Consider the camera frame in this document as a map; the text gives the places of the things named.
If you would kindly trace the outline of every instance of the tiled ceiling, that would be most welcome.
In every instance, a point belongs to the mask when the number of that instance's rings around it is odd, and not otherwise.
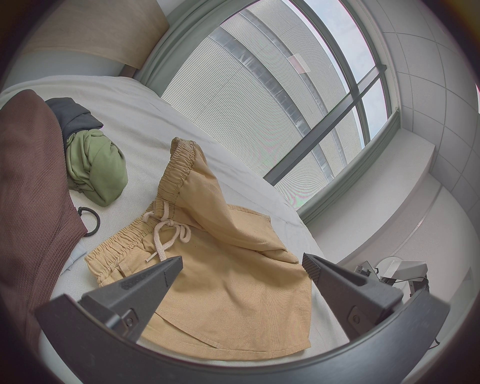
[[[402,126],[435,145],[431,174],[480,236],[480,119],[475,80],[446,28],[417,0],[357,0],[383,32]]]

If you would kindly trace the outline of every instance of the clothes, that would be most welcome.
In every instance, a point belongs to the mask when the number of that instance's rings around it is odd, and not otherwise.
[[[67,187],[55,115],[24,90],[0,110],[0,293],[28,344],[34,310],[50,300],[60,271],[87,232]]]
[[[59,121],[65,151],[71,134],[103,127],[103,124],[94,118],[87,108],[75,103],[71,97],[55,97],[48,99],[46,103]]]
[[[86,256],[99,285],[158,263],[150,257],[163,249],[166,257],[183,257],[183,270],[143,337],[215,360],[271,359],[308,348],[311,281],[270,217],[227,205],[195,142],[175,138],[170,155],[146,215]]]
[[[87,254],[87,250],[85,249],[83,239],[80,239],[80,241],[78,242],[77,245],[75,245],[75,248],[73,249],[72,253],[68,257],[68,260],[63,266],[60,274],[68,270],[76,260],[86,256],[86,254]]]
[[[65,160],[69,188],[99,206],[111,204],[127,185],[123,153],[98,129],[70,135]]]

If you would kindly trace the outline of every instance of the louvered facade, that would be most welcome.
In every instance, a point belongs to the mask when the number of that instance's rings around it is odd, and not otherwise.
[[[260,0],[204,39],[162,97],[264,176],[347,94],[318,39],[282,0]],[[360,150],[351,111],[276,187],[299,208]]]

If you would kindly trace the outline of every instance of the light blue cloth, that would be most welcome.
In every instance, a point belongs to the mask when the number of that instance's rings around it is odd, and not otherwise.
[[[75,260],[85,256],[87,254],[87,251],[85,249],[83,239],[80,239],[77,245],[75,245],[75,248],[73,249],[72,253],[70,254],[70,257],[68,258],[67,262],[63,266],[63,269],[61,270],[60,274],[65,272],[68,268],[70,268]]]

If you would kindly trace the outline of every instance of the brown garment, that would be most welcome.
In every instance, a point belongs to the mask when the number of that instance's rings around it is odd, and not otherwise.
[[[48,300],[86,228],[73,206],[61,129],[32,90],[0,110],[0,293],[28,344],[35,308]]]
[[[85,260],[101,286],[159,262],[154,227],[164,215],[188,225],[165,253],[183,257],[183,270],[142,336],[184,355],[260,360],[310,347],[311,281],[288,252],[270,217],[228,205],[201,148],[175,138],[170,162],[147,211],[100,244]],[[159,232],[165,244],[175,229]]]

